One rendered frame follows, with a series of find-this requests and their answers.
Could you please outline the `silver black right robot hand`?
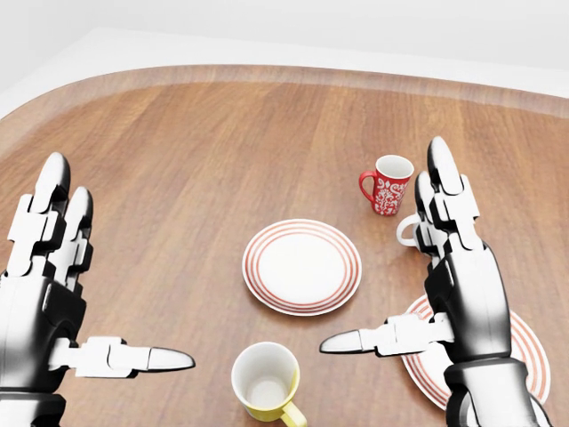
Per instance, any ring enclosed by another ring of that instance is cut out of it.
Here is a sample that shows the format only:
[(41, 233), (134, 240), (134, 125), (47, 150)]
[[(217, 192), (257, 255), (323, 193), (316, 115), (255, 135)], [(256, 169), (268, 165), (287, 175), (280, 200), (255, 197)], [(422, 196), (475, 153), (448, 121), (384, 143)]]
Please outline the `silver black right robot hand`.
[(392, 316), (375, 329), (333, 335), (319, 350), (388, 357), (440, 342), (453, 363), (509, 356), (509, 306), (499, 267), (476, 233), (479, 211), (468, 177), (440, 136), (429, 144), (428, 169), (417, 176), (414, 197), (416, 213), (398, 228), (412, 227), (411, 243), (431, 259), (424, 289), (433, 317)]

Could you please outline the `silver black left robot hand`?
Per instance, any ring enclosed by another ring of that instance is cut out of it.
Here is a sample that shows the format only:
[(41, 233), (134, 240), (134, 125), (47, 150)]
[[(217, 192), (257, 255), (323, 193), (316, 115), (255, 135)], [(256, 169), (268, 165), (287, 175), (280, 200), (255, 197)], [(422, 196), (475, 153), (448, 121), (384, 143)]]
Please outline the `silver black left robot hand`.
[(77, 342), (86, 311), (79, 277), (93, 252), (93, 200), (87, 188), (71, 192), (69, 185), (68, 161), (54, 152), (14, 215), (12, 252), (0, 274), (0, 391), (51, 393), (69, 369), (78, 377), (129, 378), (194, 367), (184, 352), (131, 347), (120, 337)]

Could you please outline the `white plate with red rings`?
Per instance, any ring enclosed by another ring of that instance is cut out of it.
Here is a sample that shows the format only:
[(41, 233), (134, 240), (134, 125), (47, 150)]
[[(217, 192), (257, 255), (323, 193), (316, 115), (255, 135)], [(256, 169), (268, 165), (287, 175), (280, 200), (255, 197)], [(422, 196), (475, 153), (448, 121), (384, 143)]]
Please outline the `white plate with red rings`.
[[(549, 396), (551, 372), (549, 361), (534, 331), (514, 312), (510, 312), (511, 356), (525, 363), (528, 375), (526, 387), (544, 404)], [(428, 349), (401, 357), (405, 369), (420, 391), (437, 407), (445, 411), (451, 391), (444, 371), (451, 365), (445, 347), (433, 342)]]
[(309, 317), (346, 303), (359, 287), (363, 264), (341, 231), (324, 222), (291, 219), (270, 224), (249, 241), (242, 272), (261, 303)]

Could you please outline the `red patterned mug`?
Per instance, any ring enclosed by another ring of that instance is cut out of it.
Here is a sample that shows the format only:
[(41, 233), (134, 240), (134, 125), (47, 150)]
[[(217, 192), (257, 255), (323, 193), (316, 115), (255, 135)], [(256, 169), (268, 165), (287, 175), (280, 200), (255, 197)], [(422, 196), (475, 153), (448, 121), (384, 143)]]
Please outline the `red patterned mug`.
[(375, 213), (392, 216), (401, 206), (413, 173), (410, 160), (399, 155), (385, 155), (376, 160), (372, 171), (360, 174), (358, 184)]

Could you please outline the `yellow and white mug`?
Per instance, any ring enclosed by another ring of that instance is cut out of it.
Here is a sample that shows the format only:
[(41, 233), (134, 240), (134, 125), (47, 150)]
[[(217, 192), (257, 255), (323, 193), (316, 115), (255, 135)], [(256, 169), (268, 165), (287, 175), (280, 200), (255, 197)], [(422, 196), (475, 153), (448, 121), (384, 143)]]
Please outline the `yellow and white mug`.
[(244, 349), (231, 370), (233, 392), (255, 420), (282, 421), (286, 427), (308, 427), (293, 398), (299, 388), (298, 360), (284, 345), (257, 342)]

